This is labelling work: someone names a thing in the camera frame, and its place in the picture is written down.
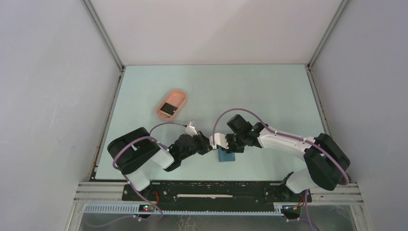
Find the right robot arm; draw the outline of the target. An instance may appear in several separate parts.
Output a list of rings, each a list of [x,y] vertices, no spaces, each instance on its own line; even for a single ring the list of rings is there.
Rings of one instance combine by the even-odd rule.
[[[330,135],[297,136],[276,130],[263,122],[252,125],[239,114],[230,119],[227,125],[232,130],[225,136],[228,152],[243,153],[247,146],[274,149],[305,162],[304,169],[288,174],[283,180],[280,196],[285,201],[294,200],[307,189],[333,191],[337,185],[350,182],[346,173],[350,160]]]

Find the blue card holder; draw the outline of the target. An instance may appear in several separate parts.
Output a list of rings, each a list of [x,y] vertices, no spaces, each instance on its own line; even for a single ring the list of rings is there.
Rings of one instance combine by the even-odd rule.
[[[229,153],[223,148],[219,148],[218,151],[218,161],[223,162],[234,162],[236,160],[235,153]]]

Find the pink oval tray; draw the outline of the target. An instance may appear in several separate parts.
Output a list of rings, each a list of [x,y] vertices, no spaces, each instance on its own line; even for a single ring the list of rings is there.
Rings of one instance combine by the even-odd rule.
[[[161,120],[166,121],[166,122],[172,122],[179,115],[179,113],[183,109],[186,102],[187,102],[187,94],[180,89],[173,89],[166,95],[166,97],[164,97],[164,99],[158,105],[156,109],[156,114]],[[169,103],[178,108],[178,110],[172,117],[168,117],[159,112],[159,109],[162,107],[164,103]]]

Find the black credit card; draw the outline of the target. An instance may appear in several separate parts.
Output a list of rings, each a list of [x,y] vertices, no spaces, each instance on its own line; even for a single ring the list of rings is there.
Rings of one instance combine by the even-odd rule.
[[[159,109],[159,112],[168,117],[172,117],[177,110],[178,108],[176,106],[171,105],[169,103],[164,103],[162,107]]]

